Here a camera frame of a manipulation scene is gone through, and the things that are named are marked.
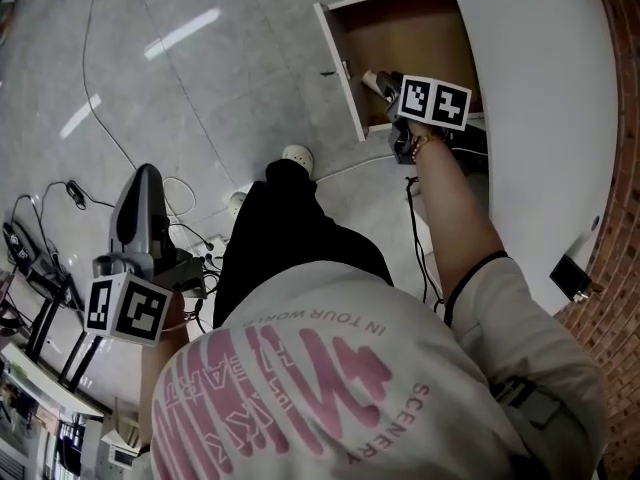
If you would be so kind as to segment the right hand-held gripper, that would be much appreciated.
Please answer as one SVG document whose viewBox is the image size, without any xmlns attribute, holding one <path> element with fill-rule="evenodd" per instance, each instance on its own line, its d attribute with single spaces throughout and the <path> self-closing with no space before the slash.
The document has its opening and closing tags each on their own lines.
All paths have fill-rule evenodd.
<svg viewBox="0 0 640 480">
<path fill-rule="evenodd" d="M 399 164 L 413 164 L 408 121 L 446 130 L 464 131 L 472 91 L 449 82 L 396 72 L 376 75 L 379 96 L 391 123 L 389 145 Z"/>
</svg>

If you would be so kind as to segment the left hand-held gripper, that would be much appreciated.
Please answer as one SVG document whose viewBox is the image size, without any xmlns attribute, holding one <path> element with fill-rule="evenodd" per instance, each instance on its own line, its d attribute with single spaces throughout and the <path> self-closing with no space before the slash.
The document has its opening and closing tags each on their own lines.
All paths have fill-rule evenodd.
<svg viewBox="0 0 640 480">
<path fill-rule="evenodd" d="M 162 177 L 143 164 L 125 184 L 111 214 L 109 251 L 93 260 L 84 330 L 144 346 L 158 344 L 174 294 L 205 296 L 200 258 L 164 255 L 168 217 Z"/>
</svg>

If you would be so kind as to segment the person's right hand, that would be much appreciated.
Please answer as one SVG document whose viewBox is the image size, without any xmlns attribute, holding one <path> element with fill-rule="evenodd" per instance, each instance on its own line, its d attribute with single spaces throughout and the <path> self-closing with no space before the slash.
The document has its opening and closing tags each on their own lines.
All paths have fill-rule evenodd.
<svg viewBox="0 0 640 480">
<path fill-rule="evenodd" d="M 442 142 L 444 140 L 444 134 L 434 126 L 409 120 L 408 128 L 411 136 L 410 150 L 413 161 L 417 160 L 419 152 L 424 146 L 434 141 Z"/>
</svg>

